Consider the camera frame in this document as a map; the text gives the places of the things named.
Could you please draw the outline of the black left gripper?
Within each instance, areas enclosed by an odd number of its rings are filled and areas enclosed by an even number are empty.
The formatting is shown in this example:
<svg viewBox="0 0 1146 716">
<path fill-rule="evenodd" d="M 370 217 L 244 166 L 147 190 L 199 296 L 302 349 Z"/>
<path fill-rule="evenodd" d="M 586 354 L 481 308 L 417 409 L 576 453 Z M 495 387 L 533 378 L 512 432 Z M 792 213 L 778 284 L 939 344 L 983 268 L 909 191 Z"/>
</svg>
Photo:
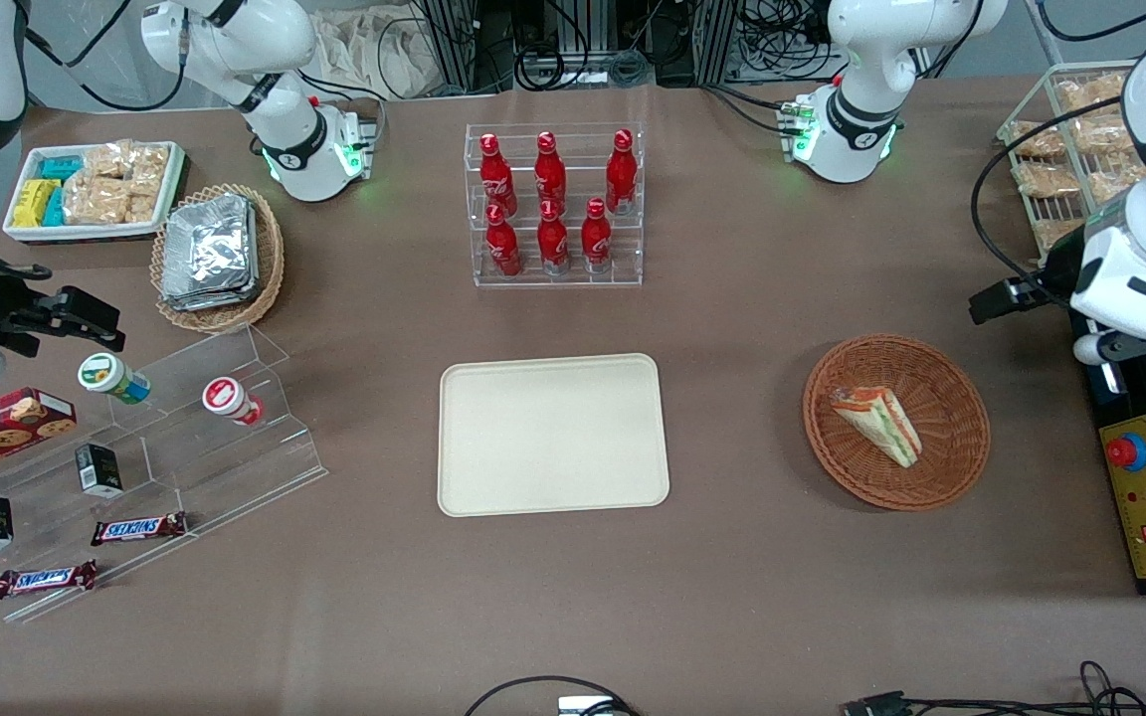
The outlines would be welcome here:
<svg viewBox="0 0 1146 716">
<path fill-rule="evenodd" d="M 970 297 L 970 321 L 983 325 L 1007 314 L 1034 310 L 1045 305 L 1070 309 L 1076 289 L 1076 270 L 1033 270 L 1002 281 L 1002 288 L 987 288 Z"/>
</svg>

